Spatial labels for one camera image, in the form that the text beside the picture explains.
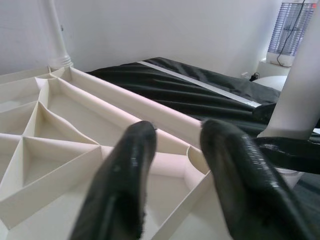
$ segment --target white cylindrical pole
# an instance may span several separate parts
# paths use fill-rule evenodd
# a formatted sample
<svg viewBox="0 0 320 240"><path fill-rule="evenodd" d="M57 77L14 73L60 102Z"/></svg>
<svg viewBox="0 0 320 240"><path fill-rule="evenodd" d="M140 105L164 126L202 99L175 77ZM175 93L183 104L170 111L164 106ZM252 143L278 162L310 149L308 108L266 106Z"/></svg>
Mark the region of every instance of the white cylindrical pole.
<svg viewBox="0 0 320 240"><path fill-rule="evenodd" d="M54 0L38 0L44 34L47 39L48 64L51 68L72 66L61 32Z"/></svg>
<svg viewBox="0 0 320 240"><path fill-rule="evenodd" d="M320 118L320 3L316 6L267 128L259 137L307 140ZM295 185L298 172L290 175Z"/></svg>

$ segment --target white 3d printed tray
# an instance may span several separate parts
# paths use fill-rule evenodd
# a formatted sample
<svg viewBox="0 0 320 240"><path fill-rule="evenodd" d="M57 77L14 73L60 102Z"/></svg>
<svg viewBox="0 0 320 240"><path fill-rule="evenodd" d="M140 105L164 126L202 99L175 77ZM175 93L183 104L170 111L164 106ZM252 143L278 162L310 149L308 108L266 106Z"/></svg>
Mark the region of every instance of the white 3d printed tray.
<svg viewBox="0 0 320 240"><path fill-rule="evenodd" d="M0 240L67 240L95 171L140 120L159 127L142 239L181 239L215 193L197 120L74 68L0 76Z"/></svg>

